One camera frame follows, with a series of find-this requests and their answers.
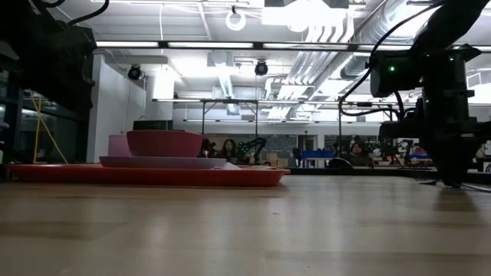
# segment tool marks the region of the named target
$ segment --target black cable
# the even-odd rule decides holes
[[[491,189],[479,187],[479,186],[474,186],[474,185],[469,185],[469,184],[460,184],[461,187],[472,189],[477,192],[486,192],[486,193],[491,193]]]
[[[109,0],[106,0],[104,2],[104,5],[102,5],[102,7],[99,8],[98,10],[92,12],[91,14],[84,15],[82,17],[76,18],[76,19],[68,22],[68,25],[69,26],[73,26],[73,25],[76,25],[76,24],[78,24],[80,22],[83,22],[83,21],[86,21],[88,19],[94,18],[94,17],[100,15],[101,13],[105,12],[107,10],[107,7],[109,7]]]
[[[441,1],[441,2],[438,2],[438,3],[435,3],[435,4],[432,4],[431,6],[429,6],[428,8],[425,8],[424,10],[422,11],[419,11],[418,13],[416,13],[415,15],[411,15],[410,17],[404,19],[403,21],[397,23],[394,27],[392,27],[391,30],[389,30],[386,34],[384,34],[381,39],[379,39],[379,41],[375,44],[374,48],[372,49],[371,53],[370,53],[370,61],[374,58],[375,56],[375,51],[381,46],[381,44],[385,41],[385,39],[387,39],[390,35],[392,35],[392,33],[394,33],[398,28],[400,28],[402,25],[408,23],[409,21],[413,20],[414,18],[422,15],[423,13],[425,12],[428,12],[429,10],[432,10],[434,8],[438,8],[440,7],[441,5],[445,4],[446,1]],[[373,68],[373,64],[369,63],[368,64],[369,67],[368,67],[368,70],[367,72],[365,73],[365,75],[363,77],[361,77],[361,79],[346,93],[344,94],[341,99],[339,99],[339,105],[338,105],[338,108],[339,108],[339,111],[345,115],[345,116],[350,116],[350,117],[357,117],[357,116],[363,116],[363,112],[362,113],[348,113],[346,111],[343,110],[343,103],[346,101],[346,98],[351,95],[367,78],[368,76],[370,76],[370,73],[372,72],[372,70],[374,69]]]
[[[32,0],[32,3],[43,16],[47,17],[48,20],[54,21],[53,15],[49,13],[48,9],[46,8],[45,2],[43,2],[42,0]]]
[[[403,119],[404,118],[404,103],[402,102],[402,97],[400,96],[399,91],[394,91],[394,94],[396,95],[397,105],[399,106],[399,114],[400,114],[399,119]]]
[[[409,112],[411,112],[411,111],[416,111],[416,107],[411,107],[411,108],[406,109],[406,110],[404,111],[404,115],[403,115],[402,117],[405,117],[405,116],[406,116],[406,114],[408,114],[408,113],[409,113]]]
[[[63,4],[65,2],[65,0],[58,0],[56,1],[55,3],[47,3],[47,2],[44,2],[41,0],[41,2],[48,8],[56,8],[58,7],[59,5]]]

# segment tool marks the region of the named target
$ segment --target wooden tabletop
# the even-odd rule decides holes
[[[396,177],[272,189],[0,186],[0,275],[489,275],[491,196]]]

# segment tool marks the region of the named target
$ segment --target black hair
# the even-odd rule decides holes
[[[354,145],[357,145],[357,146],[360,147],[360,149],[361,149],[360,155],[365,155],[366,154],[364,145],[362,143],[359,143],[359,142],[354,142],[353,145],[351,145],[351,147],[350,147],[350,153],[353,153]]]
[[[225,140],[225,142],[223,142],[222,150],[220,151],[220,153],[224,156],[227,156],[227,148],[226,148],[227,142],[230,142],[232,144],[232,155],[236,155],[237,154],[237,145],[233,139],[227,139],[227,140]]]

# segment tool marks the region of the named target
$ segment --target woman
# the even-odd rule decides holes
[[[351,145],[348,161],[353,166],[368,166],[371,164],[368,154],[363,151],[363,147],[358,142]]]
[[[226,159],[230,163],[239,163],[236,142],[233,139],[225,140],[222,150],[216,154],[215,158]]]

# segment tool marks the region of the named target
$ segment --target camera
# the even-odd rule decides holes
[[[254,72],[256,76],[266,75],[268,73],[268,65],[266,65],[266,61],[258,61]]]
[[[128,77],[130,80],[139,81],[145,77],[145,73],[140,69],[139,64],[131,65],[131,69],[128,71]]]

